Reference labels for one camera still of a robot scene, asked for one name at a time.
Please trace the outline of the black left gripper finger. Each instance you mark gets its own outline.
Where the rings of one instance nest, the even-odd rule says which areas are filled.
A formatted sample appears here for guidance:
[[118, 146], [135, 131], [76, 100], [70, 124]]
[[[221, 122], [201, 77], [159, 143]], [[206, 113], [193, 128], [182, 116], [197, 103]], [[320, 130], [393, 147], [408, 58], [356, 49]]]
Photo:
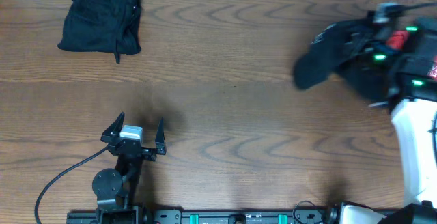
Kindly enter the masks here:
[[102, 133], [100, 140], [106, 144], [114, 144], [120, 136], [125, 113], [121, 112], [115, 121]]
[[156, 153], [159, 155], [165, 155], [167, 153], [167, 147], [165, 143], [165, 134], [163, 126], [163, 118], [160, 119], [158, 124], [158, 130], [155, 137]]

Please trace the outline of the black t-shirt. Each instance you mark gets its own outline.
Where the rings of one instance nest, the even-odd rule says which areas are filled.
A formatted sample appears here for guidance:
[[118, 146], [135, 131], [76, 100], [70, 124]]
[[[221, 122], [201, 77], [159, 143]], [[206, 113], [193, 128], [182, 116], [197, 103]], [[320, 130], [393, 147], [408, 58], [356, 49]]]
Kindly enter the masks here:
[[349, 41], [349, 28], [358, 20], [333, 23], [316, 35], [308, 52], [294, 65], [294, 83], [298, 89], [309, 89], [337, 74], [360, 96], [372, 102], [386, 102], [384, 75], [378, 70], [362, 69], [346, 62], [344, 44]]

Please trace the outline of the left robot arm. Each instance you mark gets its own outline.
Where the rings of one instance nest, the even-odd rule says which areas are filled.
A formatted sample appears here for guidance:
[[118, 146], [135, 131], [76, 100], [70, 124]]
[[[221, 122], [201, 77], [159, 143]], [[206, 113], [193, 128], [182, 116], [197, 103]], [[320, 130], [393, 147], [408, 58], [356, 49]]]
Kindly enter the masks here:
[[106, 151], [117, 157], [114, 168], [98, 172], [92, 182], [97, 198], [94, 223], [153, 223], [154, 217], [147, 208], [136, 204], [133, 199], [140, 180], [142, 164], [156, 161], [158, 155], [165, 155], [167, 147], [163, 120], [158, 123], [155, 146], [143, 146], [143, 129], [124, 124], [124, 113], [102, 133], [100, 140], [106, 143]]

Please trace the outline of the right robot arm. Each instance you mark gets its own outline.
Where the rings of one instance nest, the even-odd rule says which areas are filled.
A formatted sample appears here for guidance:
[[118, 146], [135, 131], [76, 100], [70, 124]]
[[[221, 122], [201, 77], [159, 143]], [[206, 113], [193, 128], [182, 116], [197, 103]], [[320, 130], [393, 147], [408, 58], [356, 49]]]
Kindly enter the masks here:
[[342, 204], [329, 223], [436, 222], [436, 19], [420, 17], [396, 31], [395, 16], [378, 21], [380, 31], [352, 62], [370, 73], [372, 87], [388, 105], [397, 133], [404, 177], [404, 207], [377, 212]]

